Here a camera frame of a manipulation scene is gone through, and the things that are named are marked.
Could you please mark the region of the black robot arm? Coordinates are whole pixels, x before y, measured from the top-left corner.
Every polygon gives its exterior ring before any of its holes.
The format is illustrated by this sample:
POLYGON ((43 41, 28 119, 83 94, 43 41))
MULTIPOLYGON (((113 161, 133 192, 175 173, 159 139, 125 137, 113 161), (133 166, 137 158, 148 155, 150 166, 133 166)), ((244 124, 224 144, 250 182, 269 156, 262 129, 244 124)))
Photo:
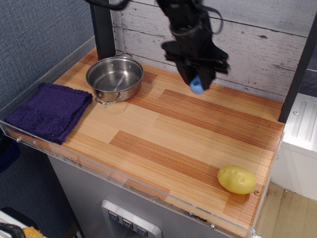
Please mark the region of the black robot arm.
POLYGON ((159 0, 169 19, 173 41, 163 42, 165 59, 175 63, 184 82, 196 94, 208 90, 216 73, 227 74, 228 54, 212 41, 215 34, 209 12, 220 15, 201 0, 159 0))

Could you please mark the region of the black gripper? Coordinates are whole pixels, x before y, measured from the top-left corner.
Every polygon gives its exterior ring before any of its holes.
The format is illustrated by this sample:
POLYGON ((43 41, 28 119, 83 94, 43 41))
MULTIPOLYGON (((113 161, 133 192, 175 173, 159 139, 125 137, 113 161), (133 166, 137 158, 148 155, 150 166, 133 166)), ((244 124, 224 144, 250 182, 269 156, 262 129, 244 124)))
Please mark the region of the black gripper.
POLYGON ((161 45, 166 60, 176 64, 187 85, 198 74, 203 89, 209 89, 215 79, 213 67, 228 67, 228 54, 213 43, 211 26, 199 23, 194 28, 173 31, 172 34, 175 40, 161 45))

